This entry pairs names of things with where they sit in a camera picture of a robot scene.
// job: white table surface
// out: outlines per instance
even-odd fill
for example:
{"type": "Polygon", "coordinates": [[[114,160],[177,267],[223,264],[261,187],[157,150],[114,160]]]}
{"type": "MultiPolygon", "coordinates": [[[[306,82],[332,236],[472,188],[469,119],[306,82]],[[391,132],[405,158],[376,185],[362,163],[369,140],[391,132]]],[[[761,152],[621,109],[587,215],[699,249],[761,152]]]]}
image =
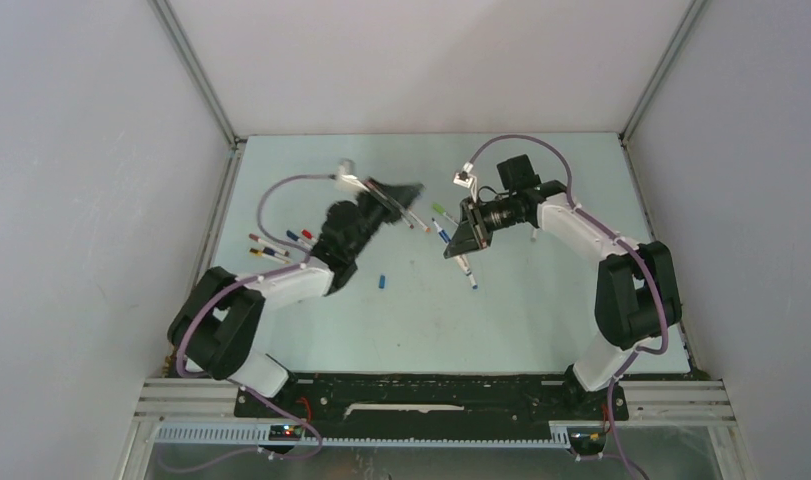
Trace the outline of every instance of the white table surface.
{"type": "MultiPolygon", "coordinates": [[[[574,174],[574,194],[586,209],[621,233],[648,241],[634,186],[615,134],[538,134],[559,149],[574,174]]],[[[414,206],[427,223],[432,202],[458,216],[467,190],[452,174],[493,135],[258,136],[246,146],[214,265],[253,273],[278,265],[249,254],[258,233],[255,209],[278,180],[299,173],[334,173],[339,159],[355,161],[360,178],[421,182],[414,206]]],[[[501,189],[496,164],[528,154],[542,181],[564,182],[558,160],[522,140],[488,148],[476,163],[480,185],[501,189]]],[[[283,187],[264,211],[268,230],[317,233],[328,206],[349,198],[332,181],[283,187]]],[[[450,235],[453,227],[444,224],[450,235]]],[[[358,272],[340,292],[265,313],[255,348],[295,371],[414,373],[557,373],[584,352],[596,332],[596,270],[545,232],[531,227],[494,234],[493,246],[469,255],[479,282],[470,288],[435,234],[385,225],[358,258],[358,272]],[[387,285],[378,288],[379,275],[387,285]]],[[[677,327],[662,357],[641,355],[630,372],[689,371],[677,327]]]]}

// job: camera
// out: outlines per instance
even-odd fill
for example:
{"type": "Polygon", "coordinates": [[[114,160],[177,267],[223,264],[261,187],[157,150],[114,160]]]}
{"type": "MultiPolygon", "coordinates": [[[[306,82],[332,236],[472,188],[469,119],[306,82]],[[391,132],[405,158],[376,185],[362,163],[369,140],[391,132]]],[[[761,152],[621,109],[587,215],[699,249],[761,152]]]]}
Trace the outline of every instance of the camera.
{"type": "Polygon", "coordinates": [[[497,165],[496,170],[505,191],[487,202],[478,195],[476,199],[461,200],[461,223],[443,252],[444,258],[483,250],[493,242],[493,232],[518,223],[538,227],[538,205],[547,197],[566,191],[557,180],[541,183],[528,155],[509,158],[497,165]]]}

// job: camera lens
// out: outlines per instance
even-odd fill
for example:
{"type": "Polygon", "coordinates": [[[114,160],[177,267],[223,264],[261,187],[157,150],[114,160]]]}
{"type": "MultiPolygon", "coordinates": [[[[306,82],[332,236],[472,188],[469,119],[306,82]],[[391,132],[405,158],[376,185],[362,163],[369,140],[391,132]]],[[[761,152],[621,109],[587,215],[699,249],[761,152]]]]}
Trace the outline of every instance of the camera lens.
{"type": "Polygon", "coordinates": [[[489,232],[526,221],[526,205],[516,198],[503,198],[487,202],[479,208],[489,232]]]}

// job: blue marker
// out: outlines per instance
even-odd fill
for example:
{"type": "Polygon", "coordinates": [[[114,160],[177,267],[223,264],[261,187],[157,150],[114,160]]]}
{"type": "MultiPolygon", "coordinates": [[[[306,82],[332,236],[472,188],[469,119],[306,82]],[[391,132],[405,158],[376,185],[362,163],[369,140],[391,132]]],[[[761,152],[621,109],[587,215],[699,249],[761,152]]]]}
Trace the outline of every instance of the blue marker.
{"type": "Polygon", "coordinates": [[[296,235],[290,230],[287,231],[287,238],[293,240],[294,242],[297,242],[298,244],[302,245],[303,247],[309,250],[314,248],[310,243],[306,242],[305,240],[302,240],[302,238],[300,238],[299,235],[296,235]]]}
{"type": "Polygon", "coordinates": [[[440,235],[440,238],[441,240],[443,240],[443,243],[449,243],[452,241],[449,239],[449,234],[446,233],[446,230],[444,230],[443,227],[441,227],[440,224],[437,223],[437,220],[432,218],[432,223],[434,224],[434,228],[437,229],[437,234],[440,235]]]}

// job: glass panel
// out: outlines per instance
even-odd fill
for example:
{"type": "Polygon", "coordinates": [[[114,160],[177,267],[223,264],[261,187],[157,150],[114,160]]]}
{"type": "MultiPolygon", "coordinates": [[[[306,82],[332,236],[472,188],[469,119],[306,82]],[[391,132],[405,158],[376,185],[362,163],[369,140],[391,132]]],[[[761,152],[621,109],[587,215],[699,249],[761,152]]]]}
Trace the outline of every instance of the glass panel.
{"type": "MultiPolygon", "coordinates": [[[[629,457],[655,480],[720,479],[705,428],[621,428],[629,457]]],[[[147,478],[182,478],[156,465],[186,467],[207,462],[238,447],[156,445],[147,478]]],[[[607,452],[614,451],[609,442],[607,452]]],[[[564,450],[478,448],[327,448],[302,461],[269,461],[248,453],[184,475],[187,480],[231,478],[268,480],[544,480],[630,479],[618,460],[575,463],[564,450]]]]}

